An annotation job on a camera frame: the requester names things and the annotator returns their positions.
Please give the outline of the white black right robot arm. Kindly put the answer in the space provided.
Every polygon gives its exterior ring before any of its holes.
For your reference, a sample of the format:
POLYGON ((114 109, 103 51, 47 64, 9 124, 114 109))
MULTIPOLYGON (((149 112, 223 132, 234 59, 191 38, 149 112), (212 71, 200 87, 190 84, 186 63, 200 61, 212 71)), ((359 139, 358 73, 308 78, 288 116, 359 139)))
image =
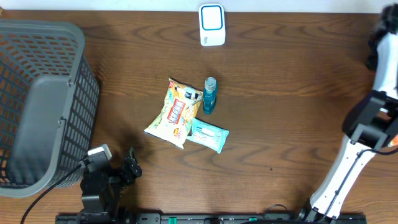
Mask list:
POLYGON ((366 66, 376 72, 372 90, 346 116, 341 148, 320 188, 298 214, 303 223, 364 223, 341 218, 341 208, 365 165, 397 136, 397 4, 386 6, 369 38, 366 66))

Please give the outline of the light blue wet wipes pack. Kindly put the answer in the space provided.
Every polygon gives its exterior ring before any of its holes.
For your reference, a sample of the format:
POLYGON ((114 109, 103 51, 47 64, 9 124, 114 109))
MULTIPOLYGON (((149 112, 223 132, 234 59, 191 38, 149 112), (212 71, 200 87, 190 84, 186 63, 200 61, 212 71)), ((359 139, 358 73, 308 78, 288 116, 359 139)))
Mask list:
POLYGON ((187 140, 209 147, 220 154, 228 135, 228 130, 194 118, 187 140))

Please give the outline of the yellow chips snack bag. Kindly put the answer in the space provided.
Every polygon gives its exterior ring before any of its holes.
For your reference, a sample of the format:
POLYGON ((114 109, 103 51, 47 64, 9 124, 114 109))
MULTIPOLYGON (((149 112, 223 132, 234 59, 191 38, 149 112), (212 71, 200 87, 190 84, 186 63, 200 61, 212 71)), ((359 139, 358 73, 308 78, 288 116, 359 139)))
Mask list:
POLYGON ((183 149, 202 99, 202 91, 170 78, 161 112, 144 132, 183 149))

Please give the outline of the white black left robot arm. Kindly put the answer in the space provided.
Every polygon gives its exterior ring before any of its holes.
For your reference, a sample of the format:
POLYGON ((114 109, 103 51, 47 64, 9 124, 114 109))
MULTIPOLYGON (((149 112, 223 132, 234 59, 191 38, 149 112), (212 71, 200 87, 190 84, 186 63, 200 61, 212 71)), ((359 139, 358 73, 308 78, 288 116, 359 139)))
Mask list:
POLYGON ((90 149, 82 159, 83 179, 80 183, 85 223, 118 223, 127 215, 119 209, 121 192, 135 183, 142 169, 130 148, 120 167, 112 168, 107 144, 90 149))

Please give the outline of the small orange white tissue pack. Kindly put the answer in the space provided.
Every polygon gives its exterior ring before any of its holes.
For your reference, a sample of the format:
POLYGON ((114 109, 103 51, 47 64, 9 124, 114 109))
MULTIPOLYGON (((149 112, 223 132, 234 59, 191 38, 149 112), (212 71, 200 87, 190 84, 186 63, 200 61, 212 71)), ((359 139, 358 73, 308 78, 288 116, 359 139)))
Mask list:
POLYGON ((391 142, 388 144, 389 147, 398 146, 398 135, 396 135, 391 142))

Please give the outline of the blue mouthwash bottle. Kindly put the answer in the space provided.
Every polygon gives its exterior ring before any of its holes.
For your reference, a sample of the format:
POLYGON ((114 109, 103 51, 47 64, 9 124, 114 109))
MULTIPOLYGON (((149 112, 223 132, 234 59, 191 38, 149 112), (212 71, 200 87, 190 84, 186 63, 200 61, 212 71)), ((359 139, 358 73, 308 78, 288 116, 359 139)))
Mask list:
POLYGON ((208 77, 205 80, 203 91, 203 110, 205 114, 211 114, 216 105, 216 95, 218 92, 218 83, 215 78, 208 77))

